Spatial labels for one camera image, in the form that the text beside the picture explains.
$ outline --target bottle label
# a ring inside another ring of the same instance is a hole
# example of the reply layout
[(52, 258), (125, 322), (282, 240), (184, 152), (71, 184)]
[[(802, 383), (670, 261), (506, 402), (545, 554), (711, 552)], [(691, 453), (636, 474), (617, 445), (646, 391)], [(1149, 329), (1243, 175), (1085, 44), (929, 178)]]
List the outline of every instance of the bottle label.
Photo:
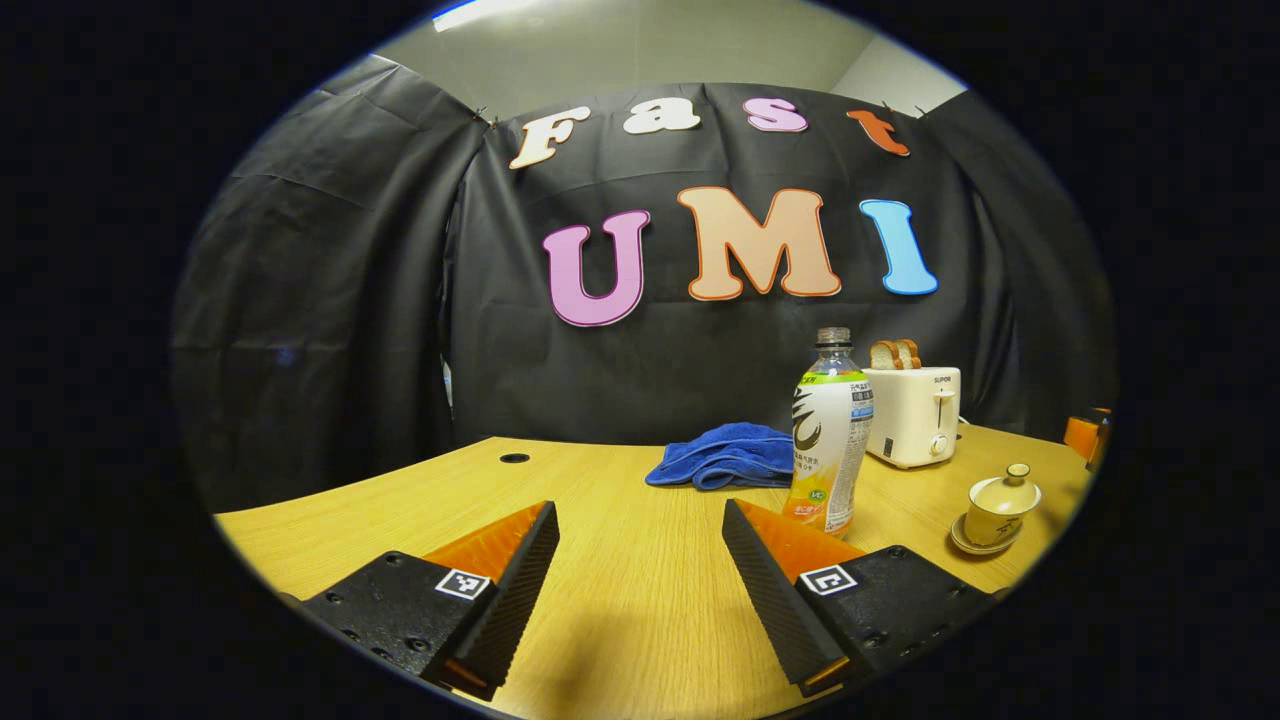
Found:
[(865, 374), (805, 373), (791, 406), (795, 469), (785, 515), (833, 534), (847, 525), (873, 415)]

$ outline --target wooden table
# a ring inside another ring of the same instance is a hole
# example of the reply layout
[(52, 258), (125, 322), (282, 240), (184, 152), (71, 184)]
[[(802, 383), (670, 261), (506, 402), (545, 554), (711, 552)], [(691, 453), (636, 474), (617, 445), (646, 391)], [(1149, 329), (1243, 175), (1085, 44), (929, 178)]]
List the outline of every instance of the wooden table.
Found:
[[(846, 541), (905, 544), (974, 587), (1015, 584), (1066, 527), (1091, 475), (1065, 445), (961, 425), (955, 456), (899, 470), (868, 455)], [(503, 454), (530, 460), (506, 464)], [(721, 539), (724, 501), (781, 510), (786, 489), (649, 487), (662, 447), (492, 438), (365, 482), (216, 516), (275, 589), (307, 598), (376, 557), (425, 555), (475, 528), (556, 501), (559, 547), (489, 705), (521, 717), (759, 717), (804, 702), (787, 684)], [(1043, 491), (1009, 550), (948, 539), (968, 488), (1027, 462)]]

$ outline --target bread slice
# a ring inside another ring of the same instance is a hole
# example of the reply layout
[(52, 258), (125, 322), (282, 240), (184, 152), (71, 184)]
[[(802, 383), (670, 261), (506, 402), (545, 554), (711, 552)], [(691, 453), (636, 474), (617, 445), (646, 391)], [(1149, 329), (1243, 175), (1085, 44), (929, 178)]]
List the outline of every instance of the bread slice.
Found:
[(920, 369), (920, 351), (910, 340), (897, 341), (899, 357), (902, 359), (904, 368)]
[(873, 370), (901, 370), (904, 368), (897, 345), (881, 340), (872, 345)]

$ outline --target saucer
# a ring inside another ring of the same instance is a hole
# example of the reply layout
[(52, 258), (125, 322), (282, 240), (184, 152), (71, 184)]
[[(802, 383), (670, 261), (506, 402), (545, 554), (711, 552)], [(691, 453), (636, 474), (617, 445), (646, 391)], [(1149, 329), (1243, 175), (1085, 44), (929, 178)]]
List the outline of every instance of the saucer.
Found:
[(951, 541), (956, 543), (956, 547), (969, 555), (991, 555), (993, 552), (1000, 552), (1001, 550), (1014, 544), (1018, 536), (1023, 534), (1023, 527), (1019, 525), (1018, 529), (1014, 530), (1014, 534), (995, 544), (974, 544), (969, 542), (969, 538), (964, 537), (964, 515), (960, 515), (956, 518), (955, 523), (951, 523)]

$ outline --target blue towel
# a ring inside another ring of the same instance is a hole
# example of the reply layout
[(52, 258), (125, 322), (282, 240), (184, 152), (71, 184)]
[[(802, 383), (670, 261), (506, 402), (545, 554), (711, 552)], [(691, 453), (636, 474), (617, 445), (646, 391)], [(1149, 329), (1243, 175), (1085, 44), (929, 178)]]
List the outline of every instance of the blue towel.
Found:
[(662, 464), (644, 482), (678, 486), (691, 480), (698, 489), (728, 484), (785, 488), (791, 487), (792, 462), (790, 434), (751, 423), (730, 423), (692, 442), (668, 445)]

